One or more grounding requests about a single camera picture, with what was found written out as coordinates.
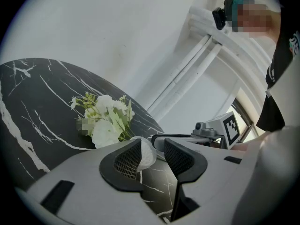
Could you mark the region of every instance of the mesh grille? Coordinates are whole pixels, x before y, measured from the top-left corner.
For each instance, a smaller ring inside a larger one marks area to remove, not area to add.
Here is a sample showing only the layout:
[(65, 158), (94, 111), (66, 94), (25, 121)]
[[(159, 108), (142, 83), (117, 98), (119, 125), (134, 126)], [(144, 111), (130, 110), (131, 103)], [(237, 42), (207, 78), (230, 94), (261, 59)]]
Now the mesh grille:
[(192, 156), (165, 141), (165, 159), (175, 176), (185, 172), (194, 165)]
[(136, 169), (142, 159), (141, 145), (137, 144), (131, 149), (118, 155), (114, 161), (114, 168), (124, 176), (136, 179)]

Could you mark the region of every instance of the black marble table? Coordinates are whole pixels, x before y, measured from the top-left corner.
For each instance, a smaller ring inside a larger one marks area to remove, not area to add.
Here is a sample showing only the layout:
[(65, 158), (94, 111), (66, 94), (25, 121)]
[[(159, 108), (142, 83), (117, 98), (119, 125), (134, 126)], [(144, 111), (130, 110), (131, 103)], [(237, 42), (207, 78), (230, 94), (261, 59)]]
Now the black marble table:
[[(1, 153), (16, 186), (23, 190), (69, 157), (94, 149), (88, 136), (76, 130), (75, 118), (83, 108), (71, 110), (71, 99), (85, 92), (126, 95), (107, 80), (83, 68), (52, 59), (27, 58), (0, 65)], [(136, 136), (162, 133), (161, 127), (130, 96)], [(157, 160), (138, 173), (144, 185), (142, 199), (166, 223), (170, 220), (176, 178), (168, 164)]]

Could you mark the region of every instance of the person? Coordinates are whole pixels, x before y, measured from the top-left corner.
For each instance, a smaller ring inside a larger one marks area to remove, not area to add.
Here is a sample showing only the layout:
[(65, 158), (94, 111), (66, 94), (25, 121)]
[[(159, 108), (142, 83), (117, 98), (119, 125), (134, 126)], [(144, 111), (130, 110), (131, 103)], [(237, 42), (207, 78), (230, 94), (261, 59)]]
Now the person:
[[(294, 56), (299, 53), (300, 27), (292, 9), (281, 6), (280, 12), (268, 9), (255, 0), (225, 0), (226, 20), (233, 32), (248, 32), (252, 37), (267, 36), (276, 44), (276, 49), (266, 73), (270, 89), (284, 73)], [(266, 131), (255, 140), (263, 140), (269, 133), (282, 129), (284, 119), (272, 96), (266, 96), (257, 126)], [(247, 150), (248, 144), (236, 144), (233, 150)]]

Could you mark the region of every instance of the black shirt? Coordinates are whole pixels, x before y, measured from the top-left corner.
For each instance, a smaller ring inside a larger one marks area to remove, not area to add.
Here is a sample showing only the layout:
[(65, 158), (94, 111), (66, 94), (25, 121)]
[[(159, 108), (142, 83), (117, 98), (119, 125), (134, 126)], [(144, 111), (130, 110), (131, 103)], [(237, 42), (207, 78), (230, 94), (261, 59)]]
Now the black shirt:
[[(293, 57), (298, 54), (300, 45), (300, 27), (295, 14), (289, 13), (287, 9), (281, 8), (280, 34), (276, 44), (272, 63), (267, 70), (266, 82), (270, 89), (284, 73), (291, 63)], [(257, 126), (265, 131), (276, 131), (285, 126), (284, 119), (276, 102), (272, 97), (266, 96), (263, 104), (262, 114)]]

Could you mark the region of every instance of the person's arm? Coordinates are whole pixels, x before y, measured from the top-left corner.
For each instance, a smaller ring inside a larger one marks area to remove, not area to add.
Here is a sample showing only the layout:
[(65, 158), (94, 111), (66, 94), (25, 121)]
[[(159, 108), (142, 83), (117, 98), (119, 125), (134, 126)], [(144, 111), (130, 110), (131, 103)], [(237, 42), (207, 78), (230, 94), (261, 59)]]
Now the person's arm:
[(256, 142), (256, 141), (263, 141), (264, 138), (269, 135), (271, 132), (265, 132), (264, 134), (260, 135), (259, 137), (250, 140), (248, 142), (244, 142), (244, 143), (237, 143), (235, 144), (231, 150), (237, 150), (237, 151), (246, 151), (248, 148), (248, 145), (251, 144), (252, 142)]

